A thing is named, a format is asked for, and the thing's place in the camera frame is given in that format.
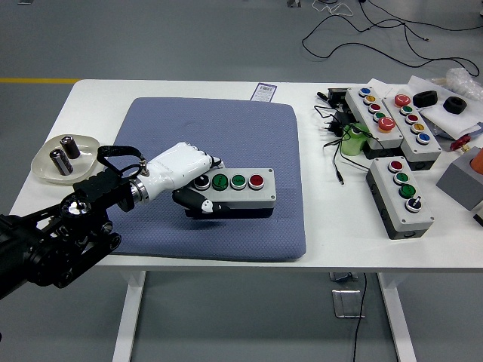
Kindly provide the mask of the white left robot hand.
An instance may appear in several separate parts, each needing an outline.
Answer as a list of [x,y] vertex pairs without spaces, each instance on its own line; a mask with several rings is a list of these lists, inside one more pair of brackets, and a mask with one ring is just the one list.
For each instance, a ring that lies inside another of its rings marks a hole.
[[150,202],[162,192],[171,192],[173,200],[188,210],[202,214],[225,213],[228,207],[188,187],[194,179],[222,165],[220,158],[188,143],[177,143],[149,161],[146,171],[137,177],[140,200]]

